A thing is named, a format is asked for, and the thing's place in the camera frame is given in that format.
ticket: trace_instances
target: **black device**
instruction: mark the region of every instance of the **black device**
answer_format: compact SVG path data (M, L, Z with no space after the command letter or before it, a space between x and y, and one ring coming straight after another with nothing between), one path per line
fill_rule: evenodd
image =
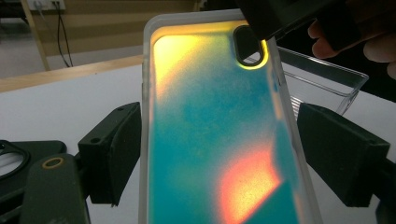
M86 198L119 204L140 157L140 104L112 111L78 143L76 156L60 141L0 141L0 155L21 165L0 176L0 223L90 223Z
M395 223L396 164L390 144L322 106L300 104L297 119L307 163L349 207L381 200L378 223Z
M260 39L282 38L317 19L334 50L361 38L345 0L208 0L204 10L239 7Z

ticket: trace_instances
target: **white table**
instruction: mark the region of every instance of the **white table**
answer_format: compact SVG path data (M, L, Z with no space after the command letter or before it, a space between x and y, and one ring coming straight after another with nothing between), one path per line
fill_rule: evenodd
M136 65L0 93L0 138L61 140L75 155L78 141L114 108L141 101L141 83ZM392 143L389 159L396 161L396 104L360 92L345 117ZM139 165L118 207L88 200L92 223L137 223ZM376 197L369 208L346 208L310 171L324 223L375 223Z

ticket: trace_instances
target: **liquid glitter phone case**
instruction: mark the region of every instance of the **liquid glitter phone case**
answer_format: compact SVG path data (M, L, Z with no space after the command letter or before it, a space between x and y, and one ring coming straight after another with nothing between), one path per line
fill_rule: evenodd
M320 222L275 40L251 37L239 10L147 24L139 223Z

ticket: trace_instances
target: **wooden furniture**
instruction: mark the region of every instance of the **wooden furniture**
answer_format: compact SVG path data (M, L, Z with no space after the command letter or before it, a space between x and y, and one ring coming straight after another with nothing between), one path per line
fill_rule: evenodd
M64 0L62 17L71 53L142 45L148 20L160 14L198 10L201 0ZM56 10L31 10L21 0L46 70L47 57L59 55ZM64 37L61 46L66 50Z
M52 70L17 77L6 77L0 79L0 92L15 91L23 88L43 85L51 82L85 77L96 74L98 71L106 72L123 67L139 65L143 62L143 56L134 56L117 59L102 63L91 63L67 69Z

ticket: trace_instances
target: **black cable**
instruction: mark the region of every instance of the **black cable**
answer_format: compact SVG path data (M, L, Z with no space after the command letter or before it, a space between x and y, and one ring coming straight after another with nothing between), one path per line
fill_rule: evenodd
M70 66L73 67L74 65L73 65L71 54L70 54L69 42L67 40L66 30L64 28L64 20L62 19L61 9L60 9L60 7L59 7L59 5L57 3L52 2L52 4L55 5L56 11L58 12L58 32L57 32L58 38L57 39L58 39L58 50L59 50L59 53L61 54L62 59L64 60L64 64L67 67L70 67ZM61 25L62 25L63 30L64 30L64 39L66 41L66 47L67 47L67 52L68 52L68 55L69 55L70 64L64 58L64 54L62 53L61 41L60 41Z
M62 19L62 17L60 17L60 18L61 18L62 27L63 27L63 29L64 29L64 20ZM66 35L66 30L65 30L65 29L64 29L64 39L66 40L66 47L67 47L67 53L69 54L70 64L71 64L72 67L73 67L73 61L72 61L72 57L71 57L71 55L70 55L69 42L67 41L67 35Z
M57 36L58 36L58 38L57 38L58 39L58 50L59 50L59 53L62 56L62 59L64 60L64 64L66 64L67 67L70 67L69 63L64 58L64 54L62 53L61 41L60 41L60 38L59 38L60 37L60 35L59 35L60 28L61 28L61 19L60 19L60 17L58 17L58 32L57 32Z

